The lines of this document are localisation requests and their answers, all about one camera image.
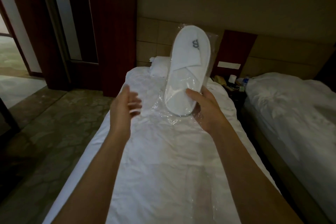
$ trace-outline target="toilet paper roll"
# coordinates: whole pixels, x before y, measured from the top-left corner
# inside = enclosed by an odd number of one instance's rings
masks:
[[[229,82],[230,83],[235,83],[236,79],[237,79],[237,76],[232,74],[232,75],[230,75]]]

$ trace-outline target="pillow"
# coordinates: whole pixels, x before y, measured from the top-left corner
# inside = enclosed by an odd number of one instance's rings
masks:
[[[170,67],[170,57],[151,57],[149,61],[152,63],[150,66],[150,76],[167,77]]]

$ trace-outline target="white slipper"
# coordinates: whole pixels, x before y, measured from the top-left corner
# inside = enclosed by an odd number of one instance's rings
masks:
[[[195,108],[186,89],[200,92],[211,56],[206,33],[196,26],[185,26],[177,34],[167,79],[164,101],[167,109],[177,116],[187,116]]]

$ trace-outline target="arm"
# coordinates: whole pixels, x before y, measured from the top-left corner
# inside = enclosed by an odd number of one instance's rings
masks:
[[[140,102],[127,85],[112,102],[110,131],[53,224],[106,222],[131,119],[140,114],[134,111],[141,108]]]
[[[202,115],[195,116],[212,137],[223,164],[239,218],[244,223],[302,223],[251,158],[213,94],[187,89]]]

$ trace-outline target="bed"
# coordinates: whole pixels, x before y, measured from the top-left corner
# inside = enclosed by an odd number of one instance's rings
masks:
[[[125,83],[143,100],[131,124],[106,223],[240,223],[220,158],[211,137],[185,117],[177,124],[153,109],[165,78],[151,77],[136,67]],[[209,79],[214,94],[240,140],[258,167],[275,185],[237,120],[226,91]],[[103,143],[108,113],[59,193],[44,224],[53,221]]]
[[[336,223],[336,94],[323,83],[266,73],[248,82],[244,126],[308,223]]]

